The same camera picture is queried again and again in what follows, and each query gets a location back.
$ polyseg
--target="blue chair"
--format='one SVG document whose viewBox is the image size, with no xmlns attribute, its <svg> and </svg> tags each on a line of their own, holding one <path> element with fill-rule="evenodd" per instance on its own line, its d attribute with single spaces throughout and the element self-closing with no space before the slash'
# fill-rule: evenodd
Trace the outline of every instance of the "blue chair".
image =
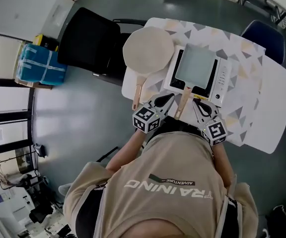
<svg viewBox="0 0 286 238">
<path fill-rule="evenodd" d="M 253 20 L 241 34 L 241 36 L 266 48 L 266 56 L 282 64 L 285 56 L 283 35 L 273 27 Z"/>
</svg>

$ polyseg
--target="person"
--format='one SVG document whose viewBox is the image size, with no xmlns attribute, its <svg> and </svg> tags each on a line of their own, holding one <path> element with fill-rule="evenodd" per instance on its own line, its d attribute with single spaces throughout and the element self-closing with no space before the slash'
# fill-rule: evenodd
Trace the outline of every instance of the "person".
<svg viewBox="0 0 286 238">
<path fill-rule="evenodd" d="M 239 183 L 229 196 L 235 175 L 223 144 L 211 148 L 194 127 L 178 129 L 175 122 L 171 118 L 161 126 L 138 158 L 146 139 L 140 130 L 105 168 L 85 165 L 64 202 L 64 215 L 78 238 L 256 237 L 258 217 L 249 186 Z M 227 196 L 228 214 L 223 215 Z M 237 202 L 240 225 L 239 211 L 230 220 L 229 207 Z"/>
</svg>

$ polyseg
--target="geometric patterned tablecloth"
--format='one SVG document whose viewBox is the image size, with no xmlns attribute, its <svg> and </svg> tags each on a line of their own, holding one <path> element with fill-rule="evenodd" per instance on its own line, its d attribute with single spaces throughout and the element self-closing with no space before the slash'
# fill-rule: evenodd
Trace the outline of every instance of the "geometric patterned tablecloth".
<svg viewBox="0 0 286 238">
<path fill-rule="evenodd" d="M 145 27 L 155 26 L 166 30 L 174 44 L 184 46 L 191 43 L 216 52 L 218 57 L 232 62 L 232 71 L 223 106 L 219 109 L 228 129 L 227 140 L 241 146 L 253 121 L 254 110 L 259 105 L 262 87 L 262 59 L 265 48 L 240 36 L 226 31 L 197 23 L 173 19 L 151 18 Z M 164 72 L 150 75 L 142 90 L 141 102 L 146 102 L 152 95 L 167 91 L 163 88 Z M 125 82 L 134 77 L 133 71 L 127 69 Z M 175 96 L 169 115 L 174 116 L 180 94 Z M 180 120 L 196 125 L 196 115 L 191 98 L 181 115 Z"/>
</svg>

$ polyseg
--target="blue box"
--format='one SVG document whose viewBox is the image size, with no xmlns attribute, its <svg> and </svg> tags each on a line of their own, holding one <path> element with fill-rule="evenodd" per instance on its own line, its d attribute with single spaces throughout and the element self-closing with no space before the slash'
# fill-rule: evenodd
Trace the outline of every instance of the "blue box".
<svg viewBox="0 0 286 238">
<path fill-rule="evenodd" d="M 61 85 L 67 65 L 57 62 L 57 52 L 27 44 L 19 57 L 16 77 L 27 82 Z"/>
</svg>

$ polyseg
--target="chair backrest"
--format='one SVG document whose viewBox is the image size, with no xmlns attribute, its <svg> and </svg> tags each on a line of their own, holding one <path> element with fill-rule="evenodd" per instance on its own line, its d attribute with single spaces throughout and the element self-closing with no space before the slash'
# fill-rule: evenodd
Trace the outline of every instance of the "chair backrest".
<svg viewBox="0 0 286 238">
<path fill-rule="evenodd" d="M 285 43 L 283 35 L 273 27 L 259 20 L 252 21 L 241 36 L 266 48 L 266 56 L 279 64 L 285 57 Z"/>
<path fill-rule="evenodd" d="M 105 73 L 120 34 L 117 23 L 80 8 L 60 41 L 58 62 Z"/>
<path fill-rule="evenodd" d="M 33 223 L 42 223 L 48 214 L 52 214 L 54 209 L 50 203 L 42 203 L 30 211 L 29 218 Z"/>
</svg>

